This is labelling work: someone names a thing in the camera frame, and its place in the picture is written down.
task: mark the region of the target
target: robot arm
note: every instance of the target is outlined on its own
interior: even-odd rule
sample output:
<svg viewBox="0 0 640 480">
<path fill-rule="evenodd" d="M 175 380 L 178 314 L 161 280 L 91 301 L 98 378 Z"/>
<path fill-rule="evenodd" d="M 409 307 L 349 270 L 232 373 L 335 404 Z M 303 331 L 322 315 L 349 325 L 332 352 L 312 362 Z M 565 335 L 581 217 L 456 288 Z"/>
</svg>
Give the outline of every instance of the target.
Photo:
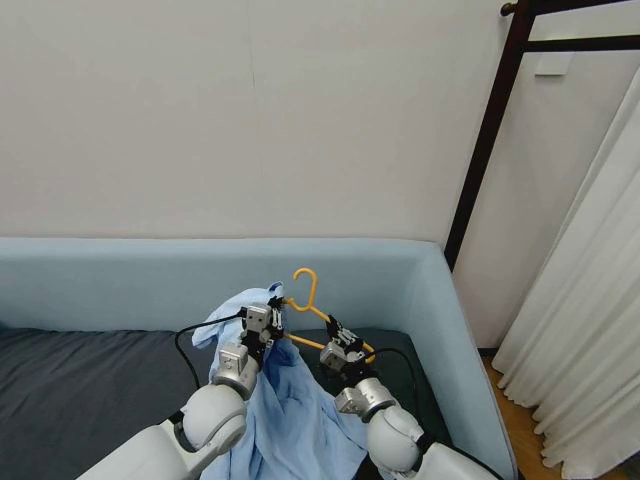
<svg viewBox="0 0 640 480">
<path fill-rule="evenodd" d="M 242 311 L 240 343 L 220 348 L 213 384 L 159 425 L 145 428 L 78 480 L 192 480 L 233 447 L 246 430 L 251 397 L 266 348 L 282 337 L 280 311 L 268 305 Z"/>
<path fill-rule="evenodd" d="M 479 463 L 426 434 L 363 362 L 362 340 L 330 319 L 331 341 L 320 353 L 320 362 L 352 385 L 336 397 L 336 408 L 357 414 L 367 424 L 367 449 L 380 470 L 397 479 L 497 480 Z"/>
</svg>

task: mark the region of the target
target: white wall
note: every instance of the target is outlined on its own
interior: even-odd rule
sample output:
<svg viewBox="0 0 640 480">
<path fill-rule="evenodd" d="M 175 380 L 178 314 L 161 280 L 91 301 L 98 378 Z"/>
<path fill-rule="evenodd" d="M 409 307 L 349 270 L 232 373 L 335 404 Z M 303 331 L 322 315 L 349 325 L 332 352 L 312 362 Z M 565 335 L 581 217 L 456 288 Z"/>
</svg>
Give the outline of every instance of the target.
<svg viewBox="0 0 640 480">
<path fill-rule="evenodd" d="M 508 28 L 501 3 L 2 0 L 0 235 L 443 243 Z M 636 33 L 640 8 L 626 8 L 588 23 Z M 500 338 L 638 65 L 606 55 L 561 81 L 520 75 L 456 272 L 481 346 Z"/>
</svg>

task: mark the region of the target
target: wooden floor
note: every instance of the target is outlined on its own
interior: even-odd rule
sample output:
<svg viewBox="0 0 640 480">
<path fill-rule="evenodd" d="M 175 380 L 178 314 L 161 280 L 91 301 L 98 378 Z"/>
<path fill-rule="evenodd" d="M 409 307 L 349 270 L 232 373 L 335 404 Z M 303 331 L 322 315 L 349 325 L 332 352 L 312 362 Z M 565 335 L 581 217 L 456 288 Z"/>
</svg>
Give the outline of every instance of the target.
<svg viewBox="0 0 640 480">
<path fill-rule="evenodd" d="M 519 407 L 507 400 L 497 387 L 501 377 L 500 373 L 491 367 L 490 358 L 483 358 L 482 361 L 491 380 L 502 418 L 509 432 L 518 468 L 522 474 L 527 480 L 561 479 L 559 466 L 550 469 L 542 465 L 539 453 L 542 449 L 542 437 L 533 433 L 535 422 L 531 418 L 531 409 Z M 602 480 L 628 480 L 627 475 L 620 469 L 609 472 L 600 478 Z"/>
</svg>

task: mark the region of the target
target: white curtain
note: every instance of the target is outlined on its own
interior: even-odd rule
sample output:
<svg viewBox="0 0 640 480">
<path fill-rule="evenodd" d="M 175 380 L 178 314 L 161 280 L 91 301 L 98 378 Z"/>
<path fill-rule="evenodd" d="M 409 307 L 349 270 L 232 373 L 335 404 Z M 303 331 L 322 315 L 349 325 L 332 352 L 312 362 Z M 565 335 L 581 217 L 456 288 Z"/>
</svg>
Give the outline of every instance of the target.
<svg viewBox="0 0 640 480">
<path fill-rule="evenodd" d="M 640 451 L 640 71 L 493 366 L 563 478 Z"/>
</svg>

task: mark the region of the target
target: yellow clothes hanger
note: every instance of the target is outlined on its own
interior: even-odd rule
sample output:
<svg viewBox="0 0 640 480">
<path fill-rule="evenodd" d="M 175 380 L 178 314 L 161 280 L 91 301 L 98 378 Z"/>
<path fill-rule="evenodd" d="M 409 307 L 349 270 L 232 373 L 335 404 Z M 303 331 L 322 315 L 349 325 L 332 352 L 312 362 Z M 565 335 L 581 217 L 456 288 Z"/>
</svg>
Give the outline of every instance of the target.
<svg viewBox="0 0 640 480">
<path fill-rule="evenodd" d="M 293 298 L 287 298 L 286 303 L 291 305 L 291 307 L 298 312 L 310 311 L 315 313 L 318 317 L 320 317 L 325 322 L 331 323 L 331 319 L 329 318 L 329 315 L 324 313 L 322 310 L 319 310 L 318 308 L 316 308 L 315 305 L 313 304 L 316 298 L 316 289 L 318 287 L 318 275 L 316 274 L 316 272 L 314 272 L 310 268 L 302 267 L 295 271 L 295 273 L 293 274 L 293 279 L 298 280 L 298 277 L 300 276 L 301 273 L 307 273 L 311 277 L 311 291 L 309 292 L 309 300 L 307 301 L 307 304 L 304 307 L 301 307 L 300 305 L 298 305 Z M 294 342 L 302 343 L 304 345 L 317 348 L 318 350 L 322 350 L 325 347 L 321 343 L 317 343 L 312 340 L 299 337 L 298 335 L 292 335 L 291 333 L 286 333 L 285 336 L 290 338 Z M 373 347 L 368 343 L 364 342 L 362 346 L 368 352 L 373 352 Z M 366 363 L 373 362 L 375 358 L 376 358 L 375 355 L 367 358 Z"/>
</svg>

